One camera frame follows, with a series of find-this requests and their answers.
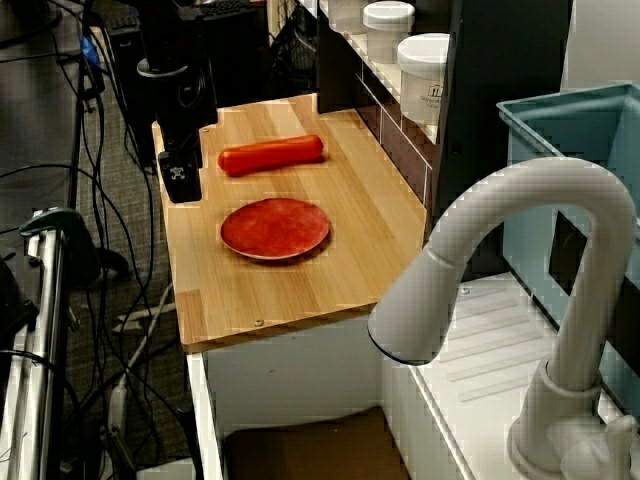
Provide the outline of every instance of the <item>faucet handle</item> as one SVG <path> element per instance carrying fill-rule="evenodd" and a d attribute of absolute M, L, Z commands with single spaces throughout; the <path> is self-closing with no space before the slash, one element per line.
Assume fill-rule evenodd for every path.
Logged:
<path fill-rule="evenodd" d="M 617 418 L 605 428 L 609 463 L 609 480 L 631 480 L 631 442 L 638 431 L 638 422 L 631 415 Z"/>

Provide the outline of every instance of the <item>wooden cutting board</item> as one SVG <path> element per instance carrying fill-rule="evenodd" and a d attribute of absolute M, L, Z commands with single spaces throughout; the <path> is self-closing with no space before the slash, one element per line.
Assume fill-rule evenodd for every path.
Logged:
<path fill-rule="evenodd" d="M 369 312 L 422 248 L 426 211 L 354 110 L 319 115 L 305 95 L 220 109 L 201 130 L 203 200 L 161 195 L 183 348 L 201 352 Z M 326 161 L 227 177 L 224 148 L 306 134 Z M 162 138 L 154 126 L 156 149 Z M 270 197 L 313 203 L 328 237 L 309 255 L 271 263 L 226 248 L 220 225 Z"/>

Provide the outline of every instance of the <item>blue bin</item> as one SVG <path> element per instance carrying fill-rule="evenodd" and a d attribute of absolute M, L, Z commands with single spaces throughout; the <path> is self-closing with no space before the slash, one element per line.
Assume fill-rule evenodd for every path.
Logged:
<path fill-rule="evenodd" d="M 625 83 L 498 103 L 509 164 L 577 157 L 616 175 L 640 212 L 640 89 Z"/>
<path fill-rule="evenodd" d="M 509 126 L 508 163 L 538 157 L 577 157 L 597 163 L 627 187 L 640 213 L 640 90 L 629 83 L 498 103 Z M 502 253 L 513 270 L 560 323 L 568 296 L 549 274 L 558 213 L 584 235 L 587 215 L 569 205 L 525 210 L 507 219 Z M 640 289 L 640 242 L 625 272 Z M 607 342 L 600 372 L 626 408 L 640 419 L 640 372 L 634 372 Z"/>

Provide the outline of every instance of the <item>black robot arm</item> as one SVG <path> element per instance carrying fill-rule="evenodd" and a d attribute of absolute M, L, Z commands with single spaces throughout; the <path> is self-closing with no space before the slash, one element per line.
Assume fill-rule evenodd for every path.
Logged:
<path fill-rule="evenodd" d="M 148 82 L 162 131 L 158 166 L 167 193 L 174 203 L 198 201 L 198 130 L 218 121 L 202 13 L 172 0 L 120 1 L 138 10 L 146 56 L 138 73 Z"/>

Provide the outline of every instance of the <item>white sink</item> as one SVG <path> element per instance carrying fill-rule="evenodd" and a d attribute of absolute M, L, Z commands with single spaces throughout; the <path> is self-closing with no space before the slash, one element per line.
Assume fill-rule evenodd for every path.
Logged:
<path fill-rule="evenodd" d="M 234 431 L 381 406 L 413 480 L 524 479 L 507 434 L 555 330 L 511 274 L 460 288 L 447 340 L 423 367 L 383 357 L 367 315 L 189 355 L 205 478 L 224 478 L 219 446 Z M 621 416 L 604 393 L 600 414 Z"/>

